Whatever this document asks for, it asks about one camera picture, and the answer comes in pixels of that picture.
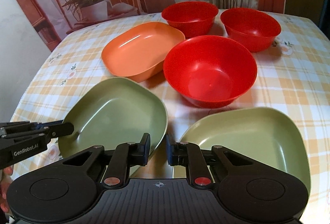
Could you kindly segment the person's hand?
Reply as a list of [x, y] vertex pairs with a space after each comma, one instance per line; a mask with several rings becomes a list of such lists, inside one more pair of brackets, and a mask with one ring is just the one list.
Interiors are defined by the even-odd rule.
[[7, 203], [7, 189], [12, 183], [11, 176], [13, 174], [13, 165], [4, 168], [1, 170], [1, 210], [3, 210], [4, 213], [9, 212], [9, 205]]

